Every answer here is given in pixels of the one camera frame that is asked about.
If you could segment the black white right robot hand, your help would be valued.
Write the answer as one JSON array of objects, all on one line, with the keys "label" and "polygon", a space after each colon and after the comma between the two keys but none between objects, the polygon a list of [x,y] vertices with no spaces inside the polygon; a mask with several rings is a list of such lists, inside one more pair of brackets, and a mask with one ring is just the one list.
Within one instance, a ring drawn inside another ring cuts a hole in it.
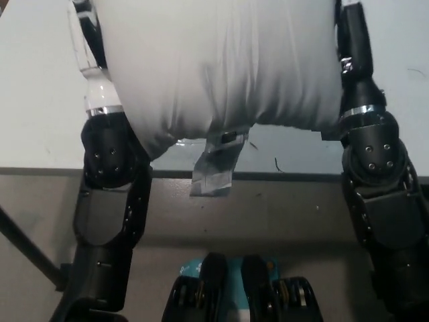
[{"label": "black white right robot hand", "polygon": [[341,117],[368,105],[385,107],[386,100],[373,80],[373,57],[363,4],[336,5],[338,56],[343,95]]}]

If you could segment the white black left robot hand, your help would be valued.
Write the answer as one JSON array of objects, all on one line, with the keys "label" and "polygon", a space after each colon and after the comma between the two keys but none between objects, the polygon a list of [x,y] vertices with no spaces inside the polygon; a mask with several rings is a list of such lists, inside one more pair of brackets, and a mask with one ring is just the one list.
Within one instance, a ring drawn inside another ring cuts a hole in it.
[{"label": "white black left robot hand", "polygon": [[101,25],[92,1],[69,1],[68,21],[78,69],[86,79],[84,106],[89,117],[122,113],[107,68]]}]

